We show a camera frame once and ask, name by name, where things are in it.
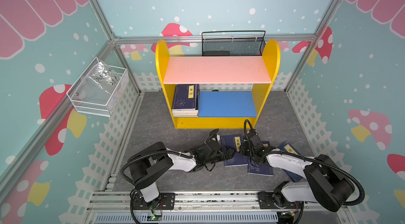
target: book cover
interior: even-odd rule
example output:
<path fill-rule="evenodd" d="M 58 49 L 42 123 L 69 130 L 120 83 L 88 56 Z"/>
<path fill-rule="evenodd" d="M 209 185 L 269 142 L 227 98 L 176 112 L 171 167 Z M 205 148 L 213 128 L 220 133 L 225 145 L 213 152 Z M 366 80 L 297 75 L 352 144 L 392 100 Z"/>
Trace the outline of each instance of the book cover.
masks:
<path fill-rule="evenodd" d="M 230 146 L 237 151 L 233 158 L 224 161 L 224 166 L 247 165 L 247 156 L 239 154 L 240 141 L 242 140 L 242 135 L 222 135 L 220 137 L 221 146 L 224 151 L 226 146 Z"/>
<path fill-rule="evenodd" d="M 196 85 L 176 85 L 172 110 L 195 110 L 196 87 Z"/>
<path fill-rule="evenodd" d="M 301 155 L 289 142 L 284 142 L 278 147 L 281 151 L 287 151 L 290 153 L 294 153 L 297 155 Z M 287 175 L 291 178 L 292 181 L 295 183 L 302 179 L 302 176 L 292 173 L 291 171 L 284 170 Z"/>
<path fill-rule="evenodd" d="M 263 141 L 263 145 L 265 147 L 267 147 L 269 144 L 269 141 Z M 247 172 L 250 174 L 273 176 L 273 167 L 269 165 L 267 159 L 263 164 L 258 164 L 249 158 L 249 163 L 247 164 Z"/>

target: bookshelf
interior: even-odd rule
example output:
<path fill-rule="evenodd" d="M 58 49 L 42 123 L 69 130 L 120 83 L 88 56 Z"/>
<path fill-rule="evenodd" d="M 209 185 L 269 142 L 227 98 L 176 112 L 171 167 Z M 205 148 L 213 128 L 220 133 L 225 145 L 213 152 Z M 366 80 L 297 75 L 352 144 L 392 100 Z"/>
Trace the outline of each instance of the bookshelf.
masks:
<path fill-rule="evenodd" d="M 267 42 L 262 56 L 170 57 L 164 40 L 156 46 L 156 69 L 177 129 L 238 129 L 256 125 L 280 67 L 278 42 Z M 252 91 L 200 91 L 198 117 L 173 117 L 176 84 L 253 84 Z"/>

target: white wire basket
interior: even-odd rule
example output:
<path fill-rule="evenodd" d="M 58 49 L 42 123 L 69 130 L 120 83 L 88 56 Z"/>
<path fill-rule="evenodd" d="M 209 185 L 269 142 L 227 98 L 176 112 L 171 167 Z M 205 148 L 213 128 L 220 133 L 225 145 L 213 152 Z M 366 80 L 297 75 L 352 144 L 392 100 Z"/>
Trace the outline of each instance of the white wire basket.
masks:
<path fill-rule="evenodd" d="M 82 76 L 86 76 L 86 72 L 99 62 L 100 60 L 95 57 Z M 115 106 L 118 104 L 118 101 L 129 82 L 129 76 L 128 71 L 125 68 L 110 65 L 109 67 L 121 75 L 121 78 L 111 94 L 99 88 L 94 81 L 86 77 L 82 78 L 82 76 L 80 76 L 68 90 L 66 95 L 69 97 L 77 112 L 106 117 L 112 115 Z"/>

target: black mesh basket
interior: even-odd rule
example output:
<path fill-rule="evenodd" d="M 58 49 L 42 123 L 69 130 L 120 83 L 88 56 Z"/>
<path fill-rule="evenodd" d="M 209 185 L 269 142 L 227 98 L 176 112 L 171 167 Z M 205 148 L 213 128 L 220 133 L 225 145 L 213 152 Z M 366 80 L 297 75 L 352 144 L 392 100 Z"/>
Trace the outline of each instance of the black mesh basket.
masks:
<path fill-rule="evenodd" d="M 266 31 L 202 32 L 202 56 L 261 56 Z"/>

